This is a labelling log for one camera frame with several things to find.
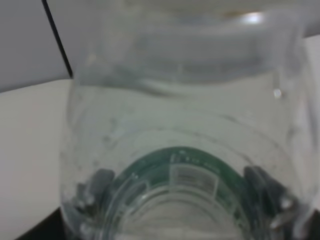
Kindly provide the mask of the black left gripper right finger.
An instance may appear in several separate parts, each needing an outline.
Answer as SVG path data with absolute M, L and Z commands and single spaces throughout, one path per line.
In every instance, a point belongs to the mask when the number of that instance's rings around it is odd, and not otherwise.
M 252 240 L 294 240 L 302 203 L 287 187 L 261 167 L 243 169 L 244 212 Z

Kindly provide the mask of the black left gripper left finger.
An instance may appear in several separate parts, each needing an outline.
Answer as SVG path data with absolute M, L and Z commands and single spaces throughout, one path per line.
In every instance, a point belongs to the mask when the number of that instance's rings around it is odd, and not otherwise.
M 93 240 L 101 227 L 114 178 L 113 170 L 100 168 L 85 183 L 77 185 L 74 206 L 81 216 L 79 232 L 83 240 Z

